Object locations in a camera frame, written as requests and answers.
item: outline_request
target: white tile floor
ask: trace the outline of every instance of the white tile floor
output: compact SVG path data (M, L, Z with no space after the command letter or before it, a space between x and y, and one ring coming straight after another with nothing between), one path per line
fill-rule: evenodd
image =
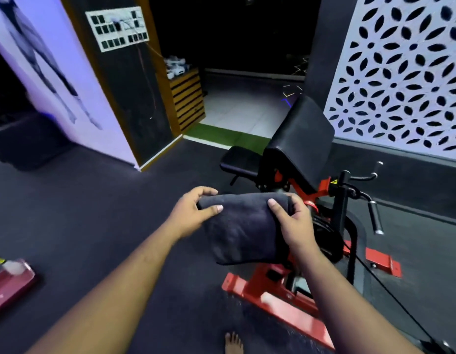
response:
M292 82L208 74L201 123L271 138L290 109L282 94L287 84Z

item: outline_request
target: black towel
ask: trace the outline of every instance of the black towel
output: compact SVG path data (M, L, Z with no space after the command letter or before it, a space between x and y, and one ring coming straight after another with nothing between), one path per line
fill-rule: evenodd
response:
M289 248L268 199L275 199L288 214L294 213L290 197L277 192L201 197L199 209L223 205L220 214L203 224L218 264L282 263L287 259Z

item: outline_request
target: black handle grip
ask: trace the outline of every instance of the black handle grip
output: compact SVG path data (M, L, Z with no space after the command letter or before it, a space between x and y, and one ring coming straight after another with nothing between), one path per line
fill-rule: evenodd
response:
M377 203L375 201L369 201L367 206L369 207L369 214L371 215L371 220L373 222L374 233L376 235L383 235L384 230L382 229L382 224L380 223Z

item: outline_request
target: left hand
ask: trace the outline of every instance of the left hand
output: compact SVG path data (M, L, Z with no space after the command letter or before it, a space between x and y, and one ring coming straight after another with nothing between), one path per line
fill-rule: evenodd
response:
M171 226L180 237L187 237L198 230L201 224L223 211L222 205L213 205L199 210L197 202L202 195L216 195L218 190L199 186L182 196L175 204L166 224Z

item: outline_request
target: hand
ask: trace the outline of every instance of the hand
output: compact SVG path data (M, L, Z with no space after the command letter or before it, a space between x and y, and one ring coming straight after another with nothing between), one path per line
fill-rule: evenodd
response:
M319 250L315 241L310 210L298 195L294 193L286 193L285 195L290 196L294 203L295 213L292 216L289 216L274 199L267 201L269 208L280 222L285 242L294 252L298 250Z
M199 210L197 202L202 195L216 195L218 190L199 186L182 196L175 204L166 224L177 232L179 237L187 237L198 230L201 224L223 211L223 206L213 205Z

